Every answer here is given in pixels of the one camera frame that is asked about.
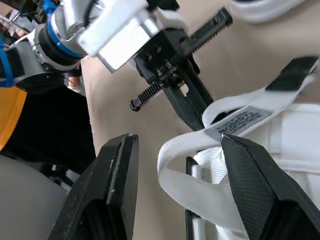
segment white plastic part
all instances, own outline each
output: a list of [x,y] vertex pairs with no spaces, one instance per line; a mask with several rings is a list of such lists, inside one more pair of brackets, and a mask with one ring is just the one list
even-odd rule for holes
[[[246,230],[232,196],[229,180],[225,177],[226,168],[224,165],[224,155],[221,150],[221,144],[213,139],[209,132],[214,130],[221,122],[225,123],[237,117],[238,113],[248,107],[268,111],[270,112],[270,115],[255,122],[254,125],[239,133],[238,136],[247,137],[256,129],[264,129],[265,126],[268,125],[267,123],[288,108],[306,85],[314,79],[315,77],[313,75],[307,76],[300,89],[297,91],[275,92],[263,89],[258,90],[258,92],[253,94],[249,94],[249,96],[247,94],[242,95],[244,98],[241,104],[234,101],[234,107],[231,107],[229,104],[226,106],[226,109],[220,108],[222,112],[225,112],[224,110],[234,110],[244,104],[241,109],[230,114],[220,122],[208,126],[206,129],[177,136],[165,143],[158,155],[158,179],[161,187],[180,205],[196,213],[203,219],[228,229],[229,231],[235,231],[246,236]],[[207,116],[214,119],[219,113],[213,111],[212,115],[207,113]],[[207,181],[173,171],[166,167],[170,161],[202,149],[207,150],[203,151],[204,155],[202,155],[202,163],[205,164],[201,165],[201,167],[203,168],[207,165],[209,166],[208,169],[211,169],[211,171],[214,172],[214,174],[211,173],[209,178],[207,178]],[[214,162],[206,162],[208,159],[213,160]]]
[[156,19],[156,23],[161,29],[183,29],[188,33],[188,25],[184,18],[175,11],[163,10],[157,7],[152,15]]
[[78,44],[95,56],[129,21],[148,7],[146,0],[117,0],[78,38]]
[[250,23],[263,23],[275,19],[305,0],[252,0],[230,1],[233,16]]

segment beige cloth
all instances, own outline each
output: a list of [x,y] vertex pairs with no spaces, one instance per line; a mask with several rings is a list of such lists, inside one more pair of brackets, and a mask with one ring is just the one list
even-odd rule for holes
[[[195,31],[228,0],[179,0],[179,13],[189,33]],[[296,9],[269,23],[252,25],[234,19],[195,55],[200,78],[212,97],[250,92],[268,85],[293,58],[320,53],[320,1],[307,0]],[[184,210],[159,186],[157,154],[164,142],[186,133],[162,94],[139,112],[128,102],[148,85],[137,72],[124,66],[111,74],[96,58],[82,62],[94,145],[98,153],[109,139],[125,133],[140,140],[138,197],[134,240],[185,240]],[[308,100],[318,98],[319,84],[307,90]],[[183,161],[175,168],[184,170]]]

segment white mesh fabric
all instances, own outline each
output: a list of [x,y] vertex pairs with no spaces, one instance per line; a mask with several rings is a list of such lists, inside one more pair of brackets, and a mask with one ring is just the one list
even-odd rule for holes
[[[291,105],[304,87],[312,82],[313,79],[314,76],[307,76],[297,91],[280,93],[258,90],[256,92],[259,92],[259,94],[255,92],[250,97],[246,96],[241,102],[233,102],[234,106],[229,102],[226,104],[226,109],[221,104],[222,102],[226,103],[226,101],[220,101],[219,111],[223,109],[226,111],[237,109],[242,104],[247,103],[248,98],[250,99],[249,106],[269,111],[269,116],[238,134],[239,137],[244,137],[248,134],[252,135],[254,139],[257,139],[257,143],[263,144],[268,150],[271,146],[269,139],[272,139],[270,137],[270,129],[277,129],[277,126],[272,126],[268,122],[276,118]],[[213,110],[212,114],[208,111],[206,112],[207,124],[216,118],[220,113],[219,111]],[[222,121],[227,122],[240,111],[242,109],[230,114]],[[245,235],[246,230],[233,199],[228,178],[224,177],[227,170],[224,165],[221,145],[207,134],[210,130],[214,130],[216,125],[222,121],[210,125],[204,130],[177,136],[165,143],[158,155],[158,179],[161,187],[185,208],[228,231]],[[195,158],[202,167],[202,174],[200,175],[204,178],[207,177],[206,181],[167,168],[167,164],[177,157],[203,149],[207,150],[198,153]]]

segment white fabric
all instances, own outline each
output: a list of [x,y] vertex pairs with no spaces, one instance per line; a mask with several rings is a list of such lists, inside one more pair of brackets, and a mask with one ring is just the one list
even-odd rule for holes
[[305,0],[230,1],[232,15],[250,23],[263,23],[275,19]]
[[[296,92],[274,92],[260,89],[252,93],[228,97],[214,102],[203,114],[203,123],[206,126],[206,129],[175,137],[165,143],[160,149],[158,155],[158,178],[162,188],[185,208],[201,216],[203,219],[227,229],[221,233],[221,235],[226,236],[226,239],[229,239],[228,236],[233,234],[230,231],[237,232],[238,238],[233,239],[246,238],[246,230],[234,202],[229,179],[225,177],[227,169],[225,166],[223,151],[220,147],[221,145],[218,141],[206,134],[208,130],[214,129],[217,124],[221,123],[221,121],[213,125],[210,125],[210,123],[221,112],[229,112],[231,110],[241,108],[222,120],[228,121],[228,119],[232,119],[239,111],[247,106],[270,111],[270,116],[244,130],[239,134],[239,136],[245,136],[246,138],[252,139],[253,141],[267,147],[267,150],[272,147],[272,151],[275,153],[273,155],[275,160],[282,159],[280,153],[287,152],[284,151],[286,148],[283,148],[283,145],[280,145],[281,147],[279,148],[278,145],[270,144],[269,141],[270,139],[277,139],[275,136],[272,137],[272,135],[276,135],[278,137],[282,136],[282,139],[280,139],[281,144],[284,144],[284,138],[290,138],[290,135],[287,135],[288,130],[287,132],[282,131],[280,134],[278,134],[278,132],[280,132],[279,128],[284,125],[284,120],[292,120],[288,117],[292,116],[292,113],[287,114],[286,111],[283,113],[281,112],[288,109],[312,79],[312,75],[308,76],[304,80],[301,88]],[[319,117],[318,122],[320,123],[320,114],[318,113],[317,115],[317,113],[315,113],[315,115]],[[298,139],[291,136],[291,141],[294,143],[293,145],[297,147],[298,141],[294,140]],[[201,176],[204,180],[166,168],[168,162],[176,159],[178,156],[199,150],[203,151],[199,152],[194,159],[203,170],[202,173],[199,174],[199,169],[197,169],[197,175]],[[311,153],[311,155],[316,159],[317,156],[320,156],[320,152],[316,152],[315,154]],[[280,161],[279,164],[280,167],[283,165],[283,169],[285,170],[285,166],[289,165],[291,170],[296,171],[302,163],[297,161],[296,165],[292,165],[283,160]],[[314,162],[313,165],[305,165],[304,167],[306,169],[315,169],[317,164]],[[308,185],[308,180],[301,175],[304,173],[300,174],[299,172],[295,172],[295,174],[298,176],[298,183]]]

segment white strap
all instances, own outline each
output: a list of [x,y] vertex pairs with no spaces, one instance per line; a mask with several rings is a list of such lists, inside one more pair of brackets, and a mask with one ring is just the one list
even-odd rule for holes
[[[219,131],[221,131],[219,128],[223,128],[229,123],[235,123],[235,132],[238,136],[245,136],[277,116],[288,105],[293,103],[300,92],[312,80],[312,75],[307,76],[297,91],[280,92],[258,90],[259,94],[253,94],[254,96],[251,95],[247,98],[250,100],[250,104],[235,111],[223,120],[206,129],[187,133],[169,140],[162,146],[158,155],[158,178],[161,187],[179,204],[203,219],[223,228],[245,233],[244,225],[228,183],[223,183],[223,181],[220,184],[207,183],[192,176],[168,169],[166,166],[170,161],[179,156],[203,149],[219,147],[220,143],[219,139],[217,139],[217,134],[220,134]],[[234,110],[249,100],[245,99],[240,104],[234,104],[233,107],[230,101],[228,105],[226,104],[227,107],[224,108],[224,110]],[[252,112],[254,113],[256,110],[263,112],[262,114],[258,112],[254,115],[256,118],[248,117],[247,119],[249,119],[249,121],[240,125],[240,127],[237,125],[239,121],[236,121],[235,118],[248,115]],[[213,113],[210,121],[214,115],[218,114],[217,111]]]

